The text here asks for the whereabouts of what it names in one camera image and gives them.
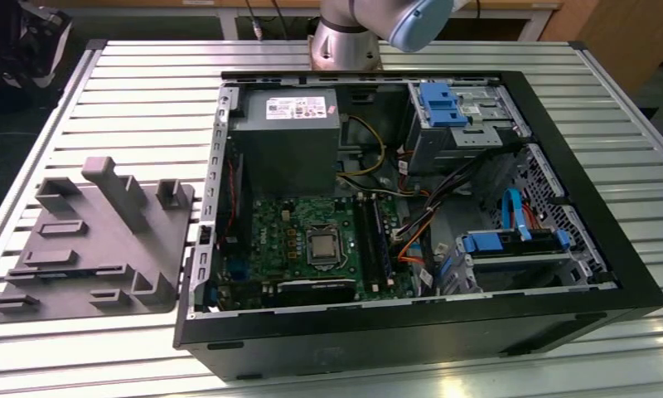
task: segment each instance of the wooden cabinet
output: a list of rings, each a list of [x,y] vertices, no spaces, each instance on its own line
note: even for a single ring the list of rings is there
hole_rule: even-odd
[[[663,61],[663,0],[565,0],[542,41],[585,41],[622,89],[634,94]]]

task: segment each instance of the white label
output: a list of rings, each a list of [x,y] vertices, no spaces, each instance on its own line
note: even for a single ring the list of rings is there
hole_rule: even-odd
[[[425,268],[422,269],[422,271],[420,271],[420,278],[429,287],[433,286],[433,276],[430,275],[430,273],[426,271]]]
[[[265,118],[325,119],[328,107],[324,97],[270,98],[265,104]]]
[[[477,105],[465,105],[462,106],[462,112],[465,112],[466,114],[481,114],[482,111],[478,110],[478,106]]]
[[[181,0],[185,6],[213,6],[213,0]]]
[[[406,176],[408,175],[408,162],[405,160],[398,161],[398,172]]]

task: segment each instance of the metal table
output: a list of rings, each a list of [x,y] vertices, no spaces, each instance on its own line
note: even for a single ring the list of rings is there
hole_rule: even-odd
[[[141,182],[180,178],[201,195],[221,70],[309,68],[306,42],[117,41],[85,52],[0,209],[0,292],[47,176],[85,182],[112,156]],[[564,43],[382,47],[389,70],[521,70],[663,288],[663,138],[586,51]],[[198,207],[192,222],[198,218]],[[192,227],[189,241],[194,240]],[[172,349],[174,312],[0,325],[0,394],[140,396],[663,396],[663,309],[542,355],[225,385]]]

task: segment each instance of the ram slot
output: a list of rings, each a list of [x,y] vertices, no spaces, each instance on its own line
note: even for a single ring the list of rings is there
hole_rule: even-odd
[[[356,240],[361,253],[361,272],[366,291],[378,292],[386,286],[386,271],[378,247],[378,219],[374,200],[362,197],[354,203]]]
[[[370,200],[370,206],[374,212],[374,239],[376,250],[381,259],[381,268],[384,270],[384,284],[393,283],[393,266],[390,264],[390,255],[388,253],[386,232],[384,231],[384,219],[381,217],[381,210],[378,209],[378,202],[376,199]]]

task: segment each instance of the motherboard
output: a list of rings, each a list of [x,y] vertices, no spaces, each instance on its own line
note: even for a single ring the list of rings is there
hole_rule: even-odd
[[[412,275],[388,256],[398,225],[390,196],[256,200],[250,256],[226,262],[238,309],[412,297]]]

